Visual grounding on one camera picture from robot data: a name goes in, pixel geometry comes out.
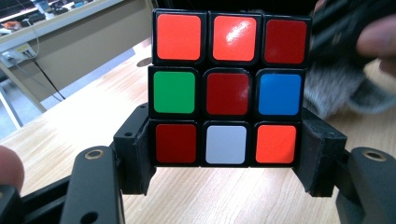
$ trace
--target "chair leg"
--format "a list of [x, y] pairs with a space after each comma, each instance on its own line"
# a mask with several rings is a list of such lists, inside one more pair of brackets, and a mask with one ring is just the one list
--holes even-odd
[[8, 100], [8, 97], [3, 90], [3, 87], [0, 86], [0, 101], [3, 103], [6, 111], [11, 118], [12, 122], [14, 123], [15, 127], [19, 129], [23, 126], [20, 117], [18, 116], [17, 112], [15, 111], [14, 107], [12, 106], [11, 102]]

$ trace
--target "black object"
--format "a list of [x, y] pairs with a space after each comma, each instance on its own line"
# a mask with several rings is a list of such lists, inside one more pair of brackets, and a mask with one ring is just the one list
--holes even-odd
[[53, 10], [56, 10], [57, 8], [61, 8], [63, 6], [64, 6], [63, 1], [57, 1], [57, 2], [54, 2], [50, 7], [52, 7]]
[[263, 9], [284, 15], [308, 15], [317, 0], [156, 0], [158, 7], [177, 9], [239, 11]]
[[[120, 193], [147, 193], [155, 172], [149, 161], [148, 123], [147, 105], [141, 105], [111, 147], [82, 151], [70, 177], [22, 199], [15, 188], [1, 186], [0, 223], [123, 223]], [[294, 172], [312, 196], [330, 197], [334, 186], [340, 189], [337, 208], [342, 222], [396, 223], [396, 160], [367, 147], [349, 154], [343, 149], [345, 141], [344, 135], [305, 110], [302, 153]]]
[[30, 22], [31, 24], [33, 24], [33, 23], [36, 23], [36, 22], [38, 22], [38, 21], [43, 21], [43, 20], [45, 20], [45, 19], [46, 19], [46, 15], [41, 14], [40, 12], [37, 11], [37, 12], [35, 12], [34, 14], [29, 15], [27, 19], [29, 20], [29, 22]]
[[64, 14], [65, 12], [68, 12], [69, 9], [65, 8], [65, 7], [58, 7], [55, 10], [53, 10], [53, 14], [55, 15], [61, 15]]
[[361, 31], [372, 21], [396, 13], [394, 0], [329, 0], [313, 18], [311, 59], [333, 61], [350, 58], [365, 65], [374, 58], [356, 51]]
[[28, 19], [21, 21], [21, 26], [22, 27], [29, 27], [31, 25], [35, 24], [33, 21], [28, 21]]
[[0, 18], [12, 16], [34, 6], [30, 0], [0, 1]]

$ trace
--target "screw hole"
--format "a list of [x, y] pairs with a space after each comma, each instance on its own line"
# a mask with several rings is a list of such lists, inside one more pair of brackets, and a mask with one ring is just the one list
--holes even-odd
[[80, 223], [81, 224], [91, 224], [93, 222], [95, 222], [98, 219], [98, 214], [95, 212], [90, 212], [85, 214], [81, 220]]
[[151, 63], [152, 63], [152, 60], [151, 60], [151, 57], [149, 57], [149, 58], [145, 58], [142, 61], [138, 62], [137, 66], [138, 67], [145, 67], [145, 66], [148, 66]]
[[386, 161], [387, 160], [387, 158], [384, 155], [382, 155], [381, 153], [377, 153], [377, 152], [370, 151], [370, 150], [364, 151], [363, 155], [373, 161]]
[[85, 154], [85, 159], [96, 160], [96, 159], [101, 158], [104, 154], [105, 154], [105, 152], [102, 149], [94, 149], [94, 150], [87, 152], [87, 154]]
[[335, 133], [326, 133], [325, 136], [326, 136], [326, 137], [329, 137], [329, 138], [335, 137]]

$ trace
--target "table surface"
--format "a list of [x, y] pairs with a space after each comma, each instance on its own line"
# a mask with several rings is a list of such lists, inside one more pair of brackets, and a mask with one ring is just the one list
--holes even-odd
[[[0, 142], [25, 167], [22, 195], [71, 174], [88, 147], [108, 146], [114, 133], [148, 100], [142, 49], [126, 62]], [[396, 93], [396, 80], [375, 62], [369, 76]], [[347, 137], [346, 149], [374, 147], [396, 156], [396, 108], [377, 115], [342, 112], [328, 120]], [[288, 168], [159, 168], [148, 195], [123, 196], [127, 223], [337, 223], [335, 196], [312, 198]]]

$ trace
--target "cube face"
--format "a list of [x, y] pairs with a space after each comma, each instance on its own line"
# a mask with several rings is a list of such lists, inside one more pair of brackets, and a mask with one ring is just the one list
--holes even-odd
[[262, 69], [256, 76], [259, 119], [300, 119], [304, 70]]
[[310, 36], [310, 19], [264, 16], [262, 58], [269, 66], [305, 67]]
[[293, 166], [311, 20], [177, 9], [153, 15], [153, 165]]
[[155, 64], [200, 63], [205, 57], [206, 13], [154, 10]]
[[209, 12], [209, 58], [213, 63], [252, 65], [260, 49], [260, 14]]
[[150, 123], [153, 164], [198, 166], [197, 125], [194, 121], [156, 120]]
[[204, 124], [202, 166], [248, 166], [250, 128], [244, 121]]
[[149, 112], [152, 118], [193, 118], [197, 108], [198, 72], [183, 67], [148, 70]]
[[250, 109], [252, 81], [244, 69], [217, 68], [204, 74], [204, 111], [209, 118], [243, 118]]
[[258, 166], [292, 166], [299, 150], [300, 123], [261, 122], [253, 155]]

